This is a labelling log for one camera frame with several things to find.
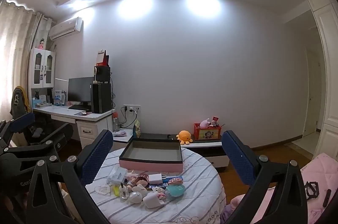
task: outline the pink box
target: pink box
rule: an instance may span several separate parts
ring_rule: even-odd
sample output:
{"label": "pink box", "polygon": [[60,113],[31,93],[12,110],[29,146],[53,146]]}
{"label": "pink box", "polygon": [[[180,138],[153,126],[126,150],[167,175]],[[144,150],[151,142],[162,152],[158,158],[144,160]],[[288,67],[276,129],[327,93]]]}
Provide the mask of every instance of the pink box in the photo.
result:
{"label": "pink box", "polygon": [[129,170],[182,172],[183,160],[178,140],[133,138],[119,157]]}

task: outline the black clip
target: black clip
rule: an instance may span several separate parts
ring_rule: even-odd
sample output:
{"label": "black clip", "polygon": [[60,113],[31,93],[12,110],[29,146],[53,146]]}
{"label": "black clip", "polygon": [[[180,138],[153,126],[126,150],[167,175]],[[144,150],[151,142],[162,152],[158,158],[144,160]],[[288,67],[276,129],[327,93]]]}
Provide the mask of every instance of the black clip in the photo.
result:
{"label": "black clip", "polygon": [[318,186],[318,182],[306,182],[306,184],[304,185],[305,187],[305,192],[306,192],[306,196],[307,199],[309,200],[311,198],[317,198],[319,196],[319,186]]}

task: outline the small bottle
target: small bottle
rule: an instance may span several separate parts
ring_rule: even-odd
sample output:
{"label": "small bottle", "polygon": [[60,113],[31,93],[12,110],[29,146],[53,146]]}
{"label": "small bottle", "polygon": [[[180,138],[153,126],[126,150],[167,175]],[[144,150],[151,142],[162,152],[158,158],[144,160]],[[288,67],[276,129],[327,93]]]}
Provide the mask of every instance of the small bottle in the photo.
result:
{"label": "small bottle", "polygon": [[121,186],[119,187],[120,190],[120,199],[126,201],[129,197],[129,191],[126,186],[123,185],[121,182]]}
{"label": "small bottle", "polygon": [[120,130],[119,115],[117,112],[113,112],[113,131],[118,132]]}

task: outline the blue gripper pad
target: blue gripper pad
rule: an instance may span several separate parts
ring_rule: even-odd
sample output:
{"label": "blue gripper pad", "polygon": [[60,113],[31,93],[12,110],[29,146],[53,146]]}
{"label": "blue gripper pad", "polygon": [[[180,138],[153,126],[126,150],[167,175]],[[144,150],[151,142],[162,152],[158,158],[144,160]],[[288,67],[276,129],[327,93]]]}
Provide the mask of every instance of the blue gripper pad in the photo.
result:
{"label": "blue gripper pad", "polygon": [[222,148],[229,157],[238,176],[245,185],[253,185],[256,180],[258,162],[253,151],[244,146],[233,131],[222,135]]}
{"label": "blue gripper pad", "polygon": [[76,164],[82,186],[91,184],[113,146],[113,134],[103,130],[90,145],[84,147]]}
{"label": "blue gripper pad", "polygon": [[11,132],[21,132],[24,128],[35,122],[34,113],[26,113],[11,122]]}

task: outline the striped bedsheet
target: striped bedsheet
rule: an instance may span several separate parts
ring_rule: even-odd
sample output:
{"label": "striped bedsheet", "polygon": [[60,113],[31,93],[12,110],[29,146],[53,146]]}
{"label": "striped bedsheet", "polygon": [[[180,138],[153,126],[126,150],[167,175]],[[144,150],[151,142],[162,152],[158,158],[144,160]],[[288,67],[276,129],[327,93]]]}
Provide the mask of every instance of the striped bedsheet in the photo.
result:
{"label": "striped bedsheet", "polygon": [[119,164],[122,151],[123,149],[120,149],[109,153],[93,183],[86,186],[96,205],[111,223],[220,224],[219,214],[226,205],[221,179],[209,161],[185,148],[182,148],[183,172],[162,173],[167,176],[183,176],[186,191],[182,197],[173,201],[164,200],[165,204],[160,207],[148,209],[143,202],[131,204],[128,201],[121,201],[113,193],[111,195],[97,193],[95,189],[106,185],[106,177],[113,167]]}

